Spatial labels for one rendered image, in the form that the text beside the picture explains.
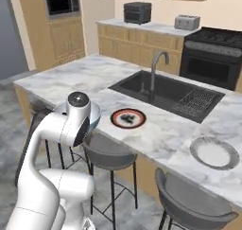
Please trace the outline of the silver toaster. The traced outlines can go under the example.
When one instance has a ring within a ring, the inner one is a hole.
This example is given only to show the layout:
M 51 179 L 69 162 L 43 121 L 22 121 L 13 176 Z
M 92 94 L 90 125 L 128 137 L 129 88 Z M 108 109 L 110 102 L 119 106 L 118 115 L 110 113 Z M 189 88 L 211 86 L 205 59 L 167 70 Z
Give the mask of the silver toaster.
M 199 27 L 199 23 L 199 16 L 180 14 L 175 18 L 174 28 L 192 31 Z

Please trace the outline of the black kitchen sink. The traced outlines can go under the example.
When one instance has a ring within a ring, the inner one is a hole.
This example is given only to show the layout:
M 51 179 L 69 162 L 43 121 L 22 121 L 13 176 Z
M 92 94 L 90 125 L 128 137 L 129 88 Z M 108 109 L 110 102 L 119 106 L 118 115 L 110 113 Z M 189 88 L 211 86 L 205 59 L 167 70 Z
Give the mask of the black kitchen sink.
M 152 102 L 149 102 L 150 73 L 144 70 L 141 70 L 110 86 L 110 89 L 123 95 L 136 98 L 152 106 L 168 111 L 169 113 L 179 115 L 197 123 L 201 123 L 204 118 L 209 113 L 211 113 L 216 105 L 224 98 L 224 94 L 218 92 L 222 94 L 223 97 L 213 102 L 212 105 L 206 109 L 204 113 L 201 113 L 198 116 L 186 115 L 174 110 L 173 106 L 195 88 L 206 89 L 183 81 L 156 75 L 155 97 Z

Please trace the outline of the grey curved sink tap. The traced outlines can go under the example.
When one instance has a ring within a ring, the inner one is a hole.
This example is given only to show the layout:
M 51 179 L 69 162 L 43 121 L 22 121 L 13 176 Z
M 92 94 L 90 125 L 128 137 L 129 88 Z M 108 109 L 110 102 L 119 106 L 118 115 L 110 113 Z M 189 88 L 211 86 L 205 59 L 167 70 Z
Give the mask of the grey curved sink tap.
M 169 55 L 166 51 L 159 50 L 158 53 L 154 56 L 151 63 L 151 74 L 150 74 L 150 89 L 149 89 L 149 102 L 152 102 L 155 97 L 155 72 L 156 65 L 161 56 L 164 56 L 164 62 L 166 65 L 169 64 Z

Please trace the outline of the wooden base cupboards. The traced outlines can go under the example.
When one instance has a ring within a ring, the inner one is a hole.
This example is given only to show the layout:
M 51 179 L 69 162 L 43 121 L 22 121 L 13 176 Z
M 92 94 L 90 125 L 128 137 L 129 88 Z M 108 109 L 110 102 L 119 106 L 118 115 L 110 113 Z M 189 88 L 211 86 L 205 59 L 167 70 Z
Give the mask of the wooden base cupboards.
M 97 30 L 101 55 L 150 67 L 153 57 L 163 50 L 168 53 L 169 64 L 161 57 L 156 68 L 174 75 L 180 73 L 183 37 L 102 24 L 97 25 Z

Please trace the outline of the grey bar stool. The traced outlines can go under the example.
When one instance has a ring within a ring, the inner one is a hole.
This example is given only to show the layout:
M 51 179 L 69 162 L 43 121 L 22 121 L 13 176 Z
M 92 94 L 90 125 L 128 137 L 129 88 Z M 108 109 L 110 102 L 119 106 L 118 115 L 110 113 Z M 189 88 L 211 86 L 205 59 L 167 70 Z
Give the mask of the grey bar stool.
M 238 217 L 221 197 L 211 196 L 173 173 L 156 168 L 155 181 L 164 208 L 159 230 L 166 217 L 170 218 L 167 230 L 174 222 L 182 230 L 221 230 Z
M 30 103 L 30 111 L 32 115 L 36 115 L 39 111 L 45 110 L 45 109 L 46 109 L 46 105 L 40 100 L 36 100 Z M 51 157 L 50 157 L 49 144 L 47 140 L 44 140 L 44 147 L 45 147 L 48 167 L 51 168 Z M 60 159 L 61 159 L 60 160 L 61 166 L 64 167 L 64 161 L 61 154 L 61 146 L 59 146 L 59 153 L 60 153 Z
M 111 139 L 99 133 L 92 133 L 86 137 L 81 146 L 84 149 L 89 174 L 91 176 L 94 175 L 94 167 L 102 168 L 110 172 L 111 203 L 103 211 L 100 211 L 94 206 L 94 197 L 91 197 L 90 211 L 93 211 L 95 208 L 112 223 L 112 230 L 116 230 L 115 201 L 124 191 L 129 192 L 133 196 L 134 206 L 138 208 L 136 177 L 137 155 L 130 150 L 124 150 L 118 143 L 112 142 Z M 114 173 L 116 171 L 128 167 L 132 167 L 134 191 L 129 190 L 126 186 L 114 180 Z

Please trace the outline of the built-in microwave oven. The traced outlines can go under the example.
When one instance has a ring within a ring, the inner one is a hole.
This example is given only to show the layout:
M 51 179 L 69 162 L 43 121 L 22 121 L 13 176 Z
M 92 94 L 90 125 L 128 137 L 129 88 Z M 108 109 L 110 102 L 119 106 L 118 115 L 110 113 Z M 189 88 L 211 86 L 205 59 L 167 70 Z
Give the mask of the built-in microwave oven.
M 45 0 L 50 19 L 80 15 L 79 0 Z

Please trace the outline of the black stove with oven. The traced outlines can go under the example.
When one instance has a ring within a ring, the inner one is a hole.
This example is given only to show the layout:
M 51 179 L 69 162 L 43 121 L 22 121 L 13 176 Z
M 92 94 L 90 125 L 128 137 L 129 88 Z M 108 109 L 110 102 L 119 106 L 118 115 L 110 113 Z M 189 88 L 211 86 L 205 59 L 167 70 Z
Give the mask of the black stove with oven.
M 242 31 L 202 27 L 184 38 L 180 76 L 235 90 L 242 66 Z

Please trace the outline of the dark chicken drumstick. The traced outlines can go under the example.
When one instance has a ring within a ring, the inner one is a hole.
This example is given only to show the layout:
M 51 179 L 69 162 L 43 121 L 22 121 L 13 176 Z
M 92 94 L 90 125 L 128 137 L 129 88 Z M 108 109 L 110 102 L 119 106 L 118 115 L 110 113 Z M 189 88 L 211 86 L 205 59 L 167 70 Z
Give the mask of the dark chicken drumstick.
M 121 116 L 121 119 L 128 122 L 128 123 L 132 123 L 134 118 L 135 118 L 134 115 L 122 115 Z

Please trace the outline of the tall wooden cupboard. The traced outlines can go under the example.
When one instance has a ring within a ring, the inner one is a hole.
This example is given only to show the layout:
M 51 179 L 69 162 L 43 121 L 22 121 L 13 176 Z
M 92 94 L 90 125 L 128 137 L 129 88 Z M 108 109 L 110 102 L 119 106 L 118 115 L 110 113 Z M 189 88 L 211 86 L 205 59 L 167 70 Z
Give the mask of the tall wooden cupboard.
M 50 19 L 45 0 L 20 0 L 26 30 L 36 64 L 48 70 L 85 56 L 80 15 Z

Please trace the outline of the wooden kitchen island base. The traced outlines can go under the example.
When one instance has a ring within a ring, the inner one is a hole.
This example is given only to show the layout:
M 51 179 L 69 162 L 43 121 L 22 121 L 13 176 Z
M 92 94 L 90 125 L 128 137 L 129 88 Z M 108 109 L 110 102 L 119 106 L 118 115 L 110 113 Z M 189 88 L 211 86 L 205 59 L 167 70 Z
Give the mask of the wooden kitchen island base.
M 15 85 L 15 92 L 19 100 L 21 110 L 24 118 L 26 119 L 26 124 L 30 127 L 30 105 L 28 100 L 27 91 L 21 88 L 19 85 Z M 155 185 L 154 173 L 156 166 L 153 161 L 148 159 L 142 154 L 138 155 L 137 163 L 137 185 L 140 190 L 145 191 L 149 196 L 153 197 L 156 201 L 159 200 L 159 194 L 157 187 Z M 132 183 L 133 177 L 131 176 L 132 169 L 122 169 L 117 171 L 114 175 L 120 177 L 122 180 Z M 238 218 L 231 223 L 228 223 L 223 230 L 239 230 L 239 225 L 242 224 L 242 210 L 238 211 Z

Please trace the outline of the red rimmed plate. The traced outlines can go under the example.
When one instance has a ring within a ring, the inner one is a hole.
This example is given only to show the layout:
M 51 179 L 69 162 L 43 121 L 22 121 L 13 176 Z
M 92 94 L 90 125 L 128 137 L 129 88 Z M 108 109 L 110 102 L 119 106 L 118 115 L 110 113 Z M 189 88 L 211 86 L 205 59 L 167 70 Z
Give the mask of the red rimmed plate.
M 132 123 L 128 123 L 121 119 L 122 115 L 134 115 L 135 118 Z M 124 108 L 113 112 L 110 117 L 110 120 L 111 120 L 111 123 L 118 128 L 135 129 L 142 126 L 146 122 L 147 117 L 140 110 L 132 109 L 132 108 Z

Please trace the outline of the black toaster oven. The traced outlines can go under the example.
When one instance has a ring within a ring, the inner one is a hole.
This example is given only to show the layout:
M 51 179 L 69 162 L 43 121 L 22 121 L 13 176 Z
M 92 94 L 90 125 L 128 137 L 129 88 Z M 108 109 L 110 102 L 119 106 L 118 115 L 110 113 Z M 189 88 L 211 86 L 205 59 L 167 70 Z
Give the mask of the black toaster oven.
M 124 5 L 124 22 L 145 24 L 151 20 L 152 5 L 146 2 L 131 2 Z

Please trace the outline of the white plate with grey rim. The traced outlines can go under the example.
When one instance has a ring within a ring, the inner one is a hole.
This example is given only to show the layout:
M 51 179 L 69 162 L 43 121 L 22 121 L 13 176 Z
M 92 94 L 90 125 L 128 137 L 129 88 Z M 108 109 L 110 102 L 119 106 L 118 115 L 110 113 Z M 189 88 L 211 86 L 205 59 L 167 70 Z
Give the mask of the white plate with grey rim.
M 239 153 L 232 145 L 210 136 L 193 139 L 189 150 L 198 162 L 212 169 L 229 170 L 240 161 Z

